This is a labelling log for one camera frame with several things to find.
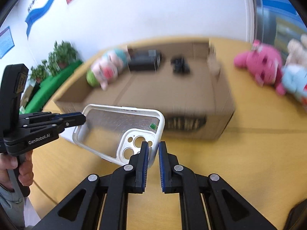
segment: blue poster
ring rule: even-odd
[[[7,27],[0,32],[0,59],[2,59],[14,46],[10,27]]]

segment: sleeve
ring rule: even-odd
[[[25,228],[24,198],[18,198],[16,193],[6,190],[0,184],[0,204],[17,229],[28,230]]]

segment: potted plant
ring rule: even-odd
[[[72,47],[70,42],[62,41],[58,45],[57,41],[54,43],[54,49],[49,53],[48,62],[49,65],[54,67],[58,65],[60,69],[64,69],[69,65],[69,62],[76,60],[77,51]]]
[[[52,77],[55,77],[60,72],[59,66],[56,63],[48,64],[47,60],[42,60],[41,62],[46,70],[49,70]]]
[[[41,83],[48,77],[48,73],[44,65],[40,64],[36,68],[31,67],[30,79],[36,80],[37,83]]]

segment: human hand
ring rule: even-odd
[[[19,181],[23,186],[30,186],[33,183],[33,163],[32,153],[29,151],[26,153],[26,160],[19,167]],[[9,156],[7,154],[0,154],[0,184],[8,191],[13,192],[14,188],[7,174],[8,169],[16,169],[18,166],[17,158]]]

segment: finger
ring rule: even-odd
[[[31,161],[25,161],[21,166],[19,167],[19,173],[21,175],[26,175],[27,173],[32,172],[33,164]]]
[[[33,172],[27,173],[25,175],[19,175],[18,176],[18,179],[21,182],[21,184],[23,186],[26,186],[26,187],[32,185],[33,178],[34,178],[34,173]]]
[[[26,153],[26,160],[27,161],[32,160],[32,154],[33,154],[33,150],[30,150],[29,152]]]
[[[13,170],[18,166],[16,157],[7,154],[0,154],[0,170]]]

